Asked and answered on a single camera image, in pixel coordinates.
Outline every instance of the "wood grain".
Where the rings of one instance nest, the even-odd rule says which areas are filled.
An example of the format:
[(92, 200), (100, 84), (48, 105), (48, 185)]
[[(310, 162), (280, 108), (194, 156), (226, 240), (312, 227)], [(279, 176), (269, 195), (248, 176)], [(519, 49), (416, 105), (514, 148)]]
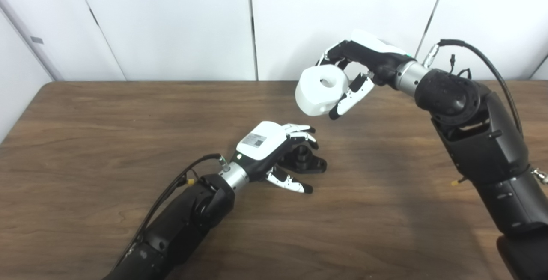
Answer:
[[(499, 232), (470, 183), (450, 186), (460, 176), (411, 98), (376, 87), (333, 122), (302, 114), (295, 85), (46, 85), (0, 146), (0, 278), (102, 278), (182, 168), (230, 156), (262, 120), (317, 128), (327, 172), (299, 176), (311, 195), (250, 184), (172, 279), (511, 278)], [(548, 83), (509, 86), (546, 168)]]

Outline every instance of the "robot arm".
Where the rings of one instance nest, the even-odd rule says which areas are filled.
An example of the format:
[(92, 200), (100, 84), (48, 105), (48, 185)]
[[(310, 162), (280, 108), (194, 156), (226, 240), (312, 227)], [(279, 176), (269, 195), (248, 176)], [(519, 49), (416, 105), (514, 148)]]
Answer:
[[(310, 185), (299, 182), (280, 167), (299, 173), (325, 171), (327, 163), (312, 155), (307, 146), (299, 145), (307, 142), (313, 149), (318, 149), (317, 141), (310, 135), (314, 131), (307, 125), (281, 126), (275, 122), (261, 122), (239, 142), (229, 163), (218, 154), (194, 162), (193, 165), (204, 159), (219, 159), (223, 169), (197, 179), (150, 225), (147, 225), (147, 216), (142, 230), (137, 230), (128, 250), (104, 280), (166, 278), (175, 266), (186, 262), (209, 230), (231, 212), (237, 192), (249, 182), (268, 180), (288, 190), (311, 193)], [(183, 171), (164, 193), (169, 195), (176, 187), (185, 184), (186, 177), (182, 177), (193, 165)]]
[[(456, 40), (445, 42), (471, 47)], [(427, 57), (426, 66), (437, 49)], [(352, 40), (330, 48), (315, 67), (332, 64), (342, 71), (349, 62), (365, 65), (372, 83), (406, 93), (431, 114), (456, 169), (476, 187), (504, 234), (497, 246), (511, 273), (520, 280), (548, 278), (548, 200), (534, 178), (545, 174), (531, 170), (518, 119), (514, 124), (497, 94), (482, 83), (425, 67), (366, 33), (355, 32)], [(306, 70), (309, 75), (315, 67)], [(356, 81), (362, 84), (362, 75)], [(313, 93), (304, 85), (300, 80), (296, 96)], [(338, 107), (355, 92), (352, 88), (341, 91), (329, 112), (331, 119), (341, 115)], [(302, 109), (310, 107), (307, 97), (296, 99)]]

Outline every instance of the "white wall panel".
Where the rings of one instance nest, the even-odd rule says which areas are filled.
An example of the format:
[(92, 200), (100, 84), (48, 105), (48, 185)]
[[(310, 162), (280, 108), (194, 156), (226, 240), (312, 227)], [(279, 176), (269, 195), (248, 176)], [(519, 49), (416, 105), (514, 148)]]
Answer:
[(59, 80), (124, 80), (85, 0), (0, 0)]
[(0, 10), (0, 143), (49, 75)]
[(253, 0), (259, 79), (299, 79), (355, 28), (415, 54), (435, 1)]
[(88, 0), (129, 80), (254, 80), (249, 0)]
[(544, 63), (542, 63), (531, 79), (548, 80), (548, 60), (545, 60)]
[[(548, 53), (547, 0), (440, 0), (419, 58), (441, 38), (479, 48), (507, 79), (527, 79)], [(456, 71), (470, 67), (474, 79), (493, 79), (483, 62), (464, 48), (440, 50), (433, 66)]]

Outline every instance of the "barcode label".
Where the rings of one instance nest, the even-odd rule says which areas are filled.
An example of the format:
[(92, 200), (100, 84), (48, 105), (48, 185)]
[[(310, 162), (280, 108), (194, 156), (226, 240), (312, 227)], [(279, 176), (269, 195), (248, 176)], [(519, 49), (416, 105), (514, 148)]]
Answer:
[(249, 146), (259, 147), (266, 140), (266, 137), (258, 134), (249, 134), (245, 137), (241, 143), (244, 143)]

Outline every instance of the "hole in white object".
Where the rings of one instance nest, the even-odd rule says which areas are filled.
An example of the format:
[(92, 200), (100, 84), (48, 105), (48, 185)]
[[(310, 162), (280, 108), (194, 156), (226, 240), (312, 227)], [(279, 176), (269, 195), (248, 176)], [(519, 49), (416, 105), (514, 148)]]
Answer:
[(334, 87), (335, 84), (334, 83), (331, 83), (330, 81), (327, 81), (326, 79), (320, 79), (319, 82), (324, 86), (324, 87)]

